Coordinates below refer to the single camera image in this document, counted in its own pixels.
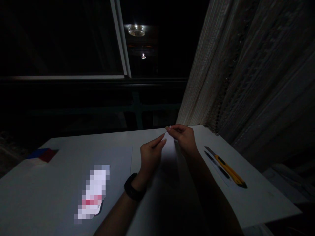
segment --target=finger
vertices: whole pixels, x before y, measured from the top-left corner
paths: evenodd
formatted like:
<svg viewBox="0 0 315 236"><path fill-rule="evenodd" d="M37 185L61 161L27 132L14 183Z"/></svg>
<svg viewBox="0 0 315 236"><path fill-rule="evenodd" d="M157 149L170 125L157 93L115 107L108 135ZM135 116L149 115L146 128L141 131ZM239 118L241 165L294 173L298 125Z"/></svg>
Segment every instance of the finger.
<svg viewBox="0 0 315 236"><path fill-rule="evenodd" d="M173 126L170 128L168 126L165 127L167 132L172 136L173 138L177 139L181 136L181 133L177 132L176 130L173 129Z"/></svg>
<svg viewBox="0 0 315 236"><path fill-rule="evenodd" d="M186 130L187 126L181 125L181 124L176 124L171 126L172 129L177 130L179 132L183 132Z"/></svg>
<svg viewBox="0 0 315 236"><path fill-rule="evenodd" d="M159 142L157 146L154 148L154 150L156 150L157 152L162 152L162 148L164 147L165 144L166 144L166 139Z"/></svg>
<svg viewBox="0 0 315 236"><path fill-rule="evenodd" d="M164 134L162 134L158 138L148 142L147 145L149 145L150 147L154 147L155 145L157 145L163 139L163 137L164 137Z"/></svg>

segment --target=person's right hand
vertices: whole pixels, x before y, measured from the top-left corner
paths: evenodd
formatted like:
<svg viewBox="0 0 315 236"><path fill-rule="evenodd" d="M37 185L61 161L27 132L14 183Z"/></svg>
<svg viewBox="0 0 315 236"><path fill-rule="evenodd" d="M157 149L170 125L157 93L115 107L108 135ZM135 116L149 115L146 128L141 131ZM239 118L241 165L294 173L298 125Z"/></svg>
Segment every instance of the person's right hand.
<svg viewBox="0 0 315 236"><path fill-rule="evenodd" d="M174 139L178 140L184 157L195 156L198 153L194 130L192 128L176 124L171 127L166 126L165 129Z"/></svg>

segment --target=black pen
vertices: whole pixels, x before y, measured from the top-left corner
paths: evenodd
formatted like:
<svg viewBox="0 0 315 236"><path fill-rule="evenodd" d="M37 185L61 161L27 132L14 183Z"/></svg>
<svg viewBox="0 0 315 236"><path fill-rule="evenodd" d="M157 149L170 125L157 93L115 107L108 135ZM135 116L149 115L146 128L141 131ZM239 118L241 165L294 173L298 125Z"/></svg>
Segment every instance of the black pen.
<svg viewBox="0 0 315 236"><path fill-rule="evenodd" d="M231 181L230 176L225 172L224 169L222 169L221 166L219 166L219 165L216 163L216 161L212 158L212 156L211 156L208 152L206 152L206 151L204 151L204 152L205 152L205 154L210 158L210 160L219 168L219 170L224 174L224 176L225 176L226 178L228 178L228 179Z"/></svg>

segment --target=watch strap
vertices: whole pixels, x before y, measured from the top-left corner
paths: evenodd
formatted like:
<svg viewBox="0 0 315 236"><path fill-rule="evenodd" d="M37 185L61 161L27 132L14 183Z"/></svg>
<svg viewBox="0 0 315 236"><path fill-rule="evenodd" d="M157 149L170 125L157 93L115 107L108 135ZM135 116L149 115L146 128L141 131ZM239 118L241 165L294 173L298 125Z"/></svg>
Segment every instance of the watch strap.
<svg viewBox="0 0 315 236"><path fill-rule="evenodd" d="M126 194L132 199L135 200L137 202L140 202L142 200L142 198L144 197L147 189L143 190L142 192L139 192L137 190L135 190L132 185L131 182L134 180L134 178L137 176L137 173L133 173L125 182L124 188L125 188L125 192Z"/></svg>

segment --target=ceiling light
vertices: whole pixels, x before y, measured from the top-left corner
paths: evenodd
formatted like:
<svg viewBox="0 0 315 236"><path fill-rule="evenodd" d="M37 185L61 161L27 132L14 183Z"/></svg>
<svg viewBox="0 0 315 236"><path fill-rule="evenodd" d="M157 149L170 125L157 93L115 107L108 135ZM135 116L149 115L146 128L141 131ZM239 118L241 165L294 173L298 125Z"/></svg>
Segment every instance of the ceiling light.
<svg viewBox="0 0 315 236"><path fill-rule="evenodd" d="M145 35L144 27L142 25L129 25L128 33L136 37L142 37Z"/></svg>

